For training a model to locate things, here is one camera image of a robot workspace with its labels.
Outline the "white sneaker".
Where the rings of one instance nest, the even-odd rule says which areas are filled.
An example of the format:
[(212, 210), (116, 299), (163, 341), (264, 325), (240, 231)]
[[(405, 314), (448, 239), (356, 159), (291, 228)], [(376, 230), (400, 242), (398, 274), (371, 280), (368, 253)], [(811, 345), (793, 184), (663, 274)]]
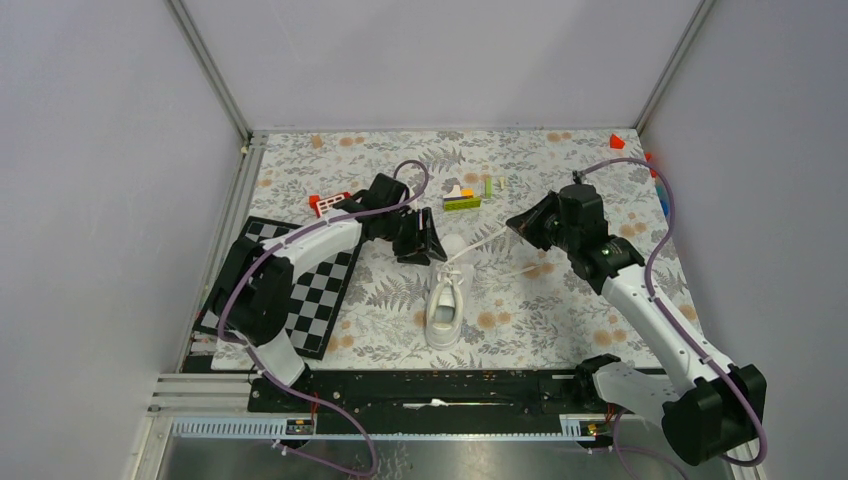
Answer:
[(476, 272), (475, 251), (505, 232), (505, 227), (500, 228), (471, 244), (459, 234), (441, 239), (447, 260), (431, 267), (424, 310), (425, 340), (432, 349), (447, 350), (458, 342), (470, 305)]

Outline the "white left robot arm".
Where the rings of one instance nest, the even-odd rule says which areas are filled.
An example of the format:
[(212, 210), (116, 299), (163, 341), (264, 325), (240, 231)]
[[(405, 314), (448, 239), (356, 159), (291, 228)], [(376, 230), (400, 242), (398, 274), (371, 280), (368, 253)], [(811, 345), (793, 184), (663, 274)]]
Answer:
[(416, 198), (401, 181), (378, 174), (309, 224), (263, 241), (240, 237), (230, 247), (205, 307), (218, 319), (219, 339), (245, 346), (258, 370), (275, 379), (271, 395), (285, 410), (304, 407), (311, 388), (284, 327), (297, 280), (373, 240), (390, 243), (400, 263), (446, 260), (432, 211), (412, 208)]

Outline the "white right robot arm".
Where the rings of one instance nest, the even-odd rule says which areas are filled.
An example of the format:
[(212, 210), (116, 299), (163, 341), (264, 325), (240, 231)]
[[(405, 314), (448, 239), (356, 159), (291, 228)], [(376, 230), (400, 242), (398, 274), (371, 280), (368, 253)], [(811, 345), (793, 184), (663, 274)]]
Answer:
[(659, 426), (693, 466), (752, 440), (766, 446), (766, 379), (753, 365), (737, 366), (688, 324), (635, 247), (610, 233), (593, 186), (551, 191), (505, 224), (537, 249), (563, 250), (574, 273), (627, 319), (666, 374), (642, 373), (611, 354), (591, 358), (576, 369), (579, 407), (597, 412), (611, 403), (631, 411)]

